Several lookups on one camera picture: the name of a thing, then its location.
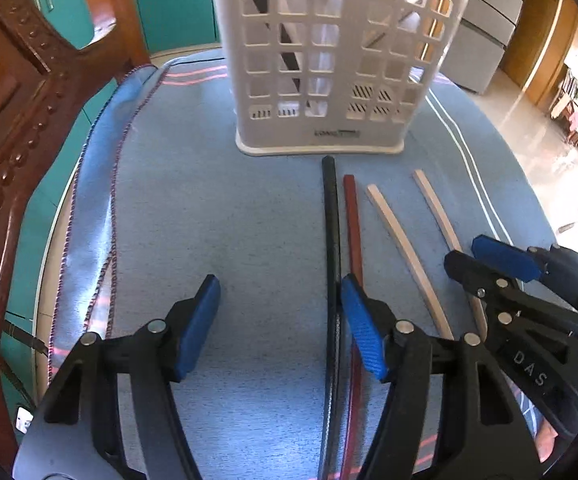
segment red stick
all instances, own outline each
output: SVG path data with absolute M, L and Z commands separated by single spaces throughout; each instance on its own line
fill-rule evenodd
M 345 175 L 345 205 L 347 208 L 347 233 L 349 237 L 349 265 L 360 286 L 363 285 L 363 251 L 360 241 L 360 217 L 358 215 L 358 200 L 355 193 L 355 178 Z M 349 412 L 347 413 L 347 434 L 342 455 L 340 480 L 349 480 L 354 463 L 359 425 L 359 409 L 362 401 L 363 367 L 360 351 L 355 341 L 351 343 L 351 376 L 349 378 Z

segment blue gripper pad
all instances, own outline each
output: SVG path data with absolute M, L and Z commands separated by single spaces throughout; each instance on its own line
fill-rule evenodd
M 473 238 L 471 252 L 479 262 L 525 283 L 542 277 L 542 269 L 531 254 L 488 236 Z
M 191 300 L 195 303 L 186 329 L 180 336 L 176 374 L 180 379 L 192 371 L 200 356 L 213 318 L 220 304 L 220 282 L 210 274 L 200 286 L 197 295 Z
M 352 274 L 344 277 L 340 292 L 342 309 L 365 369 L 382 381 L 389 372 L 384 361 L 383 341 L 395 326 L 396 318 L 386 303 L 367 298 Z

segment brand label on basket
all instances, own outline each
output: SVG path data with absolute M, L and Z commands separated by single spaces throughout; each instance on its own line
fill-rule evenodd
M 316 137 L 360 137 L 360 130 L 315 130 Z

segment beige wooden stick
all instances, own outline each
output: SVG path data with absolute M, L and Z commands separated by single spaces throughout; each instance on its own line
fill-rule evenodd
M 405 235 L 405 232 L 393 214 L 393 211 L 389 208 L 387 201 L 384 200 L 383 194 L 380 193 L 380 190 L 378 190 L 378 187 L 375 184 L 371 184 L 367 186 L 367 195 L 371 202 L 373 202 L 373 205 L 376 206 L 387 231 L 389 231 L 393 237 L 393 240 L 396 242 L 396 245 L 400 250 L 400 254 L 407 262 L 409 270 L 413 275 L 413 279 L 418 284 L 418 288 L 425 298 L 425 303 L 427 304 L 429 313 L 431 313 L 431 317 L 434 319 L 435 327 L 440 333 L 440 336 L 445 339 L 454 339 L 453 333 L 451 333 L 451 328 L 449 327 L 449 322 L 444 315 L 442 306 L 440 306 L 438 297 L 435 295 L 429 277 L 423 269 L 416 251 L 414 251 L 411 242 L 407 238 L 407 235 Z
M 440 227 L 440 231 L 442 231 L 449 249 L 451 251 L 462 251 L 460 240 L 458 240 L 458 237 L 453 230 L 453 226 L 449 221 L 449 217 L 447 216 L 447 213 L 445 213 L 438 196 L 435 194 L 434 188 L 431 187 L 431 183 L 429 183 L 425 172 L 422 170 L 416 170 L 413 172 L 413 177 L 418 184 L 422 195 L 425 197 L 425 200 L 427 200 L 427 205 L 434 214 L 435 221 L 437 222 L 438 227 Z M 467 294 L 467 297 L 469 298 L 469 303 L 473 311 L 473 317 L 476 320 L 478 332 L 480 332 L 480 338 L 484 341 L 486 339 L 486 316 L 485 310 L 482 306 L 482 301 L 470 294 Z

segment basket base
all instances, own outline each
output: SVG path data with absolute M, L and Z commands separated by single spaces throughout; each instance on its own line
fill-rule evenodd
M 309 155 L 322 153 L 376 153 L 383 155 L 398 155 L 405 149 L 404 139 L 395 146 L 269 146 L 267 148 L 254 148 L 246 145 L 240 132 L 236 128 L 236 146 L 245 155 L 266 156 L 266 155 Z

